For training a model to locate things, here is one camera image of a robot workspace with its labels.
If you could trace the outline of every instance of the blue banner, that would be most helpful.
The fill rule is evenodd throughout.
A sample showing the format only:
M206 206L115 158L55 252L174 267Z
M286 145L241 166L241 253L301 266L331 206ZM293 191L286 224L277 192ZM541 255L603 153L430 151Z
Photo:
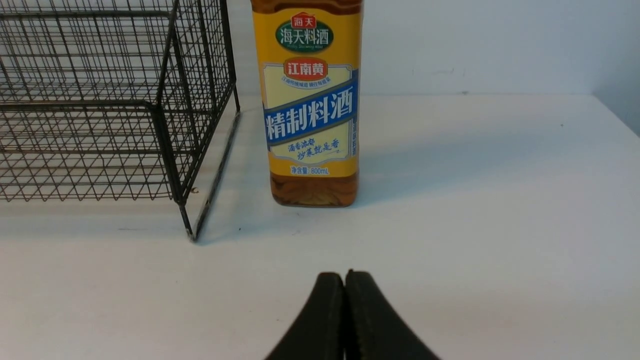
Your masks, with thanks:
M267 144L280 145L353 119L358 113L358 72L323 92L264 110Z

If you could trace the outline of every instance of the white table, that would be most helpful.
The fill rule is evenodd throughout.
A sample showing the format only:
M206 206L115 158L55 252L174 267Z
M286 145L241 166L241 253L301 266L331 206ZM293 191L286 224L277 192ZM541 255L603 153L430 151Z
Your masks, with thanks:
M594 97L364 97L346 209L277 205L243 106L205 244L168 201L0 203L0 359L259 360L349 268L443 360L638 358L640 138Z

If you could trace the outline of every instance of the yellow label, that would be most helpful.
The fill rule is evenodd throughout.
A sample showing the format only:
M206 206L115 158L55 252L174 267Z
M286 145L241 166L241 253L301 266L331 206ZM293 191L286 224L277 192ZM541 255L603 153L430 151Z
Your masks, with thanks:
M271 172L358 171L361 14L253 13Z

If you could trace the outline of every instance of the metal wire mesh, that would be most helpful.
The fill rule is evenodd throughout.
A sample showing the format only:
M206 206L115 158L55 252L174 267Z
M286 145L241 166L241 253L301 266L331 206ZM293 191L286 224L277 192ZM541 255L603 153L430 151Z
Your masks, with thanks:
M0 199L186 201L235 81L220 1L1 1Z

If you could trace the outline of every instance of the red logo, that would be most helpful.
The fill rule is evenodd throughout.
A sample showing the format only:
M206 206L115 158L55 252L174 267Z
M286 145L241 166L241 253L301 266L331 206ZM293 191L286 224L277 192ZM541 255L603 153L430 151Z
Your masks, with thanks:
M328 70L326 61L317 58L293 58L284 63L284 74L300 81L324 79Z
M294 29L315 29L316 17L305 12L291 17L291 27Z

